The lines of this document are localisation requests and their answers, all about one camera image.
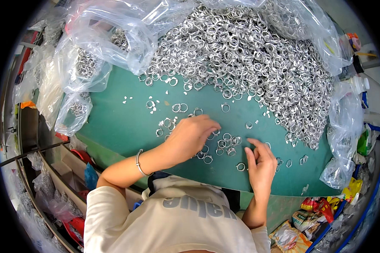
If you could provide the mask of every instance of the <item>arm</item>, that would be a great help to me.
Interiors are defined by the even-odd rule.
[[[267,204],[277,160],[266,144],[251,138],[248,138],[248,142],[256,147],[253,151],[248,147],[245,148],[248,159],[249,181],[254,197],[243,214],[242,221],[249,229],[254,229],[266,226]]]
[[[166,142],[139,155],[142,171],[149,175],[187,161],[203,148],[207,137],[217,129],[221,126],[205,114],[182,119]],[[125,196],[124,189],[143,177],[135,158],[132,156],[109,166],[98,179],[97,188],[108,185]]]

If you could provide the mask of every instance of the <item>right hand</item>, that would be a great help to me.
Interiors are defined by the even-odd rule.
[[[267,144],[252,138],[248,138],[248,142],[255,146],[253,151],[248,147],[245,148],[250,185],[255,197],[268,199],[276,172],[277,159]]]
[[[206,114],[182,119],[160,146],[168,155],[169,166],[192,158],[203,149],[208,136],[218,129],[221,126]]]

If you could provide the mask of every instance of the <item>bracelet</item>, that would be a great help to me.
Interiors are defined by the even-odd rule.
[[[138,153],[137,153],[137,157],[136,157],[136,159],[135,159],[135,161],[136,161],[136,165],[138,166],[138,169],[139,169],[139,172],[141,172],[142,173],[142,175],[143,176],[150,176],[150,174],[149,175],[146,175],[143,171],[142,171],[142,169],[141,169],[141,167],[140,167],[140,163],[139,163],[139,154],[141,154],[143,152],[143,149],[140,149],[139,151],[138,151]]]

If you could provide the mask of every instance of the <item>green table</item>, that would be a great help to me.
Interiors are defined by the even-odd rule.
[[[282,126],[274,123],[273,113],[270,113],[270,118],[264,117],[266,107],[260,109],[254,99],[247,101],[247,97],[244,96],[232,103],[232,99],[224,99],[222,93],[214,92],[210,85],[200,91],[192,89],[186,95],[183,78],[176,77],[179,81],[174,87],[162,81],[154,81],[153,86],[147,87],[131,72],[114,67],[106,90],[91,93],[93,109],[88,124],[82,127],[79,134],[117,154],[129,157],[135,155],[141,148],[152,149],[164,142],[164,137],[169,131],[162,127],[163,136],[156,136],[160,121],[175,116],[179,120],[183,119],[189,113],[193,113],[195,107],[199,107],[204,110],[204,114],[210,115],[222,127],[221,134],[206,143],[209,146],[209,154],[213,156],[213,162],[205,164],[203,160],[192,158],[166,172],[211,185],[251,191],[248,171],[239,172],[235,167],[239,162],[247,164],[243,148],[250,146],[246,138],[251,137],[269,142],[274,156],[284,161],[273,180],[271,189],[273,195],[327,196],[340,193],[340,190],[331,189],[318,179],[332,157],[325,134],[316,151],[305,147],[301,141],[293,148],[291,144],[286,144],[284,135],[287,132]],[[157,110],[153,114],[145,106],[148,100],[156,103]],[[231,107],[229,113],[221,111],[221,104],[224,102]],[[188,111],[174,113],[172,105],[176,103],[186,103]],[[245,128],[247,121],[253,123],[252,129]],[[227,132],[242,137],[242,144],[236,146],[235,156],[229,157],[226,153],[218,156],[215,153],[217,141]],[[309,156],[308,161],[299,165],[299,159],[304,155]],[[285,164],[289,159],[293,161],[293,165],[286,168]],[[308,190],[303,194],[303,187],[307,184]]]

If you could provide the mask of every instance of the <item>plastic bottle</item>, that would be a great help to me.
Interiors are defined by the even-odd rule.
[[[351,77],[350,79],[344,81],[344,83],[350,83],[355,89],[356,94],[365,92],[367,89],[370,89],[369,79],[361,78],[358,76]]]

